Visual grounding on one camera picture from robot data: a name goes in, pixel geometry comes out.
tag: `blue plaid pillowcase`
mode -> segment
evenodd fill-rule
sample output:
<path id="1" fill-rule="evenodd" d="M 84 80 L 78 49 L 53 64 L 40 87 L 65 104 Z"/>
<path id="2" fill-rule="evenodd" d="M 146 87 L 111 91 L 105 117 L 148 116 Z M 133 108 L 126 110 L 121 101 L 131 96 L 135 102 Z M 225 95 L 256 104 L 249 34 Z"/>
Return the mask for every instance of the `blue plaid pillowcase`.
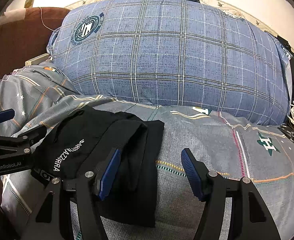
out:
<path id="1" fill-rule="evenodd" d="M 269 33 L 186 0 L 105 0 L 72 10 L 47 51 L 84 95 L 199 106 L 281 124 L 290 55 Z"/>

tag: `gray bedsheet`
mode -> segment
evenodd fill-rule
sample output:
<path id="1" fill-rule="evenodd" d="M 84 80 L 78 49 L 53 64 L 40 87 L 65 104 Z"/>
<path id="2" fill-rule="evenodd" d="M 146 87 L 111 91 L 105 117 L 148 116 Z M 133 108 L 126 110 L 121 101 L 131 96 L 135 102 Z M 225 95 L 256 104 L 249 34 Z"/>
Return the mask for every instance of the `gray bedsheet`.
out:
<path id="1" fill-rule="evenodd" d="M 156 227 L 103 219 L 109 239 L 193 239 L 204 205 L 193 196 L 181 165 L 180 153 L 185 147 L 208 169 L 227 178 L 250 177 L 266 202 L 281 239 L 289 240 L 294 235 L 294 143 L 276 127 L 253 125 L 245 118 L 224 112 L 202 114 L 192 106 L 142 105 L 104 95 L 79 95 L 61 72 L 44 67 L 15 70 L 0 81 L 0 110 L 13 108 L 16 112 L 13 120 L 0 124 L 0 135 L 17 136 L 39 124 L 46 125 L 49 132 L 85 105 L 111 112 L 126 111 L 143 120 L 165 123 L 155 163 Z M 43 187 L 30 176 L 30 171 L 5 176 L 4 182 L 2 207 L 21 233 Z M 76 207 L 72 204 L 71 208 L 74 236 L 81 239 Z M 221 240 L 227 239 L 230 211 L 228 199 Z"/>

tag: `gray plaid duvet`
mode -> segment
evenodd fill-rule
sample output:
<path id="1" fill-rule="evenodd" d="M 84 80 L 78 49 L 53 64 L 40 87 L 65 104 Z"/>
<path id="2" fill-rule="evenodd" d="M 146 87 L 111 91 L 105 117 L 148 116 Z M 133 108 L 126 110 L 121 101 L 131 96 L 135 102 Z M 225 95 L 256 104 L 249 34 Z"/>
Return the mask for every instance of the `gray plaid duvet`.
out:
<path id="1" fill-rule="evenodd" d="M 16 137 L 39 124 L 49 132 L 86 105 L 113 113 L 128 112 L 145 121 L 161 120 L 165 124 L 155 163 L 156 227 L 143 228 L 103 218 L 110 240 L 193 239 L 204 203 L 194 197 L 183 170 L 180 153 L 185 147 L 209 170 L 230 179 L 250 177 L 269 208 L 281 239 L 289 240 L 294 235 L 294 143 L 277 126 L 254 125 L 221 111 L 203 114 L 191 106 L 144 105 L 104 95 L 79 95 L 53 64 L 44 62 L 16 70 L 0 80 L 0 111 L 13 108 L 16 113 L 14 119 L 0 124 L 0 135 Z M 10 174 L 3 180 L 2 208 L 21 233 L 43 186 L 31 177 L 30 171 Z M 76 206 L 71 204 L 71 209 L 74 237 L 80 240 Z M 220 240 L 228 235 L 230 199 L 225 212 Z"/>
<path id="2" fill-rule="evenodd" d="M 72 10 L 49 41 L 53 63 L 84 95 L 200 106 L 262 125 L 289 111 L 279 41 L 246 20 L 185 0 L 105 0 Z"/>

